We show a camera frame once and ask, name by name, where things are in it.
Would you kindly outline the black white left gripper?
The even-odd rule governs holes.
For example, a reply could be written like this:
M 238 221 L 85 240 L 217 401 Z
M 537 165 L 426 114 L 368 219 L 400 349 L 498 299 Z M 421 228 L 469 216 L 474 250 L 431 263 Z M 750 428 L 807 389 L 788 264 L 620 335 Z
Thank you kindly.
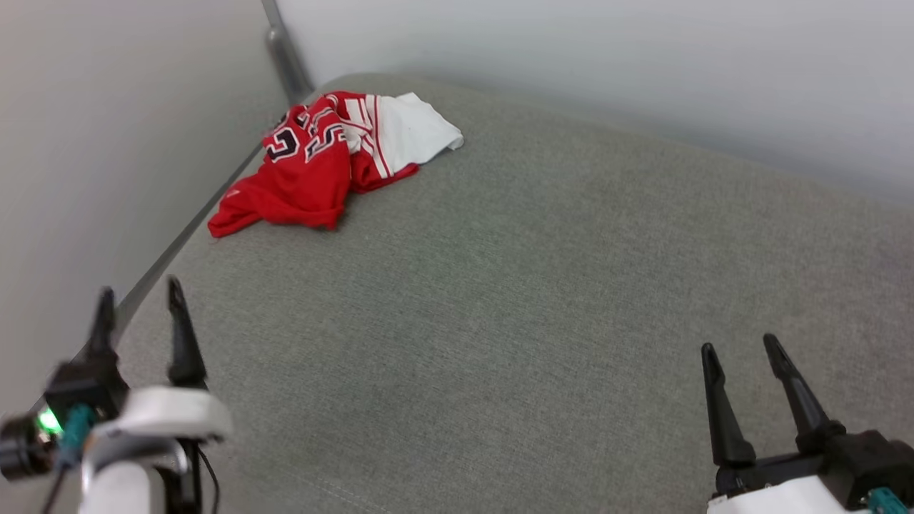
M 208 391 L 206 366 L 176 276 L 169 276 L 172 358 L 169 383 L 130 388 L 121 377 L 112 344 L 114 290 L 101 290 L 79 362 L 59 365 L 46 385 L 46 405 L 60 426 L 91 426 L 88 439 L 119 436 L 222 440 L 233 433 L 228 407 Z

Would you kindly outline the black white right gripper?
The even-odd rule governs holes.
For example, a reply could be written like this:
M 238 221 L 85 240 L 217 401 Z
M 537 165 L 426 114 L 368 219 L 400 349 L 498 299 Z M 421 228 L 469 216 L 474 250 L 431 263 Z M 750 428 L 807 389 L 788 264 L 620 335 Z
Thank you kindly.
M 912 512 L 912 447 L 878 430 L 846 435 L 845 426 L 823 410 L 779 338 L 765 334 L 763 344 L 789 403 L 797 449 L 803 455 L 825 452 L 771 458 L 743 475 L 721 476 L 724 490 L 708 501 L 706 512 Z M 702 345 L 701 359 L 713 462 L 719 468 L 752 466 L 756 452 L 735 419 L 712 343 Z

